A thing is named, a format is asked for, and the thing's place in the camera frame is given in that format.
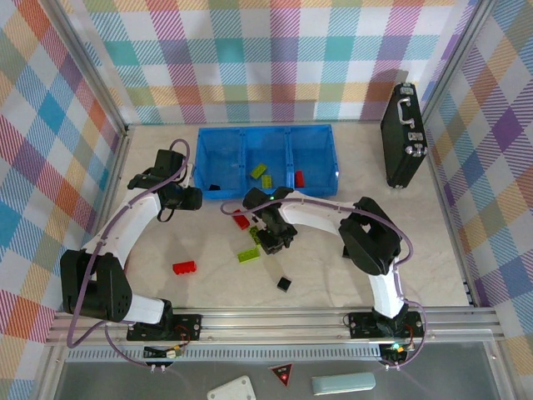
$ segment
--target red lego brick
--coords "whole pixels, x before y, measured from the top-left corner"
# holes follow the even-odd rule
[[[181,273],[195,273],[197,271],[197,264],[194,261],[179,262],[172,265],[172,270],[176,275]]]
[[[241,210],[237,209],[234,211],[234,213],[240,213]],[[233,219],[237,223],[240,229],[245,230],[250,226],[250,221],[248,221],[248,218],[246,218],[244,215],[234,215]]]
[[[295,186],[298,188],[304,188],[306,185],[305,183],[303,182],[303,172],[302,171],[296,171],[296,173],[294,174],[294,180],[296,181],[295,182]]]

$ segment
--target black briefcase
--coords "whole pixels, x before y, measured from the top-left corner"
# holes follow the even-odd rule
[[[406,188],[427,154],[427,141],[416,88],[412,83],[394,87],[381,121],[386,182]]]

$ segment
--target plaid backdrop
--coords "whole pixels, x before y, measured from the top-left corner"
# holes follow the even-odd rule
[[[428,128],[481,301],[533,398],[533,0],[499,1]]]
[[[380,119],[394,83],[434,87],[476,2],[63,5],[126,120],[159,124]]]
[[[37,0],[0,0],[0,399],[26,399],[118,142]]]

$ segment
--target light green block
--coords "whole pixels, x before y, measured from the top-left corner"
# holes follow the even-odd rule
[[[255,260],[256,258],[259,258],[261,254],[259,253],[259,249],[257,247],[251,248],[249,250],[246,250],[244,252],[240,252],[237,254],[237,258],[239,259],[240,263],[246,263],[251,260]]]
[[[261,185],[263,189],[272,189],[272,177],[270,175],[263,175],[261,177]]]
[[[267,166],[262,162],[255,168],[253,168],[252,173],[250,174],[252,178],[259,179],[259,177],[267,170]]]
[[[259,237],[257,237],[257,233],[259,232],[258,227],[251,227],[248,231],[250,233],[250,236],[252,236],[253,241],[256,243],[257,246],[261,246],[261,240],[259,240]]]

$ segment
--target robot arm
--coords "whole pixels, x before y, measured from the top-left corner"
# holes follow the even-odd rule
[[[341,237],[345,244],[344,257],[350,258],[370,278],[376,317],[383,318],[388,325],[397,325],[397,319],[402,318],[407,311],[398,296],[392,268],[400,254],[401,238],[375,220],[341,211],[341,207],[356,207],[391,222],[376,202],[368,197],[363,197],[355,204],[320,199],[321,203],[331,205],[323,207],[313,204],[312,201],[316,200],[313,197],[280,187],[271,196],[253,188],[242,205],[252,209],[281,198],[296,201],[272,204],[254,212],[266,224],[266,228],[257,234],[265,252],[273,254],[283,247],[288,248],[297,234],[293,225],[307,225]]]
[[[129,202],[171,177],[181,167],[183,156],[172,150],[159,150],[155,166],[136,175],[128,184],[128,191],[118,210],[130,207],[112,227],[108,238],[92,268],[92,279],[82,303],[80,315],[106,321],[161,325],[167,330],[172,320],[172,305],[167,300],[149,298],[132,292],[124,275],[127,256],[148,223],[161,221],[162,210],[197,210],[202,206],[202,191],[189,187],[192,165],[189,164],[176,181],[160,187],[129,206]],[[63,307],[73,313],[82,284],[83,274],[102,233],[111,223],[115,212],[99,233],[81,250],[67,250],[61,258]]]

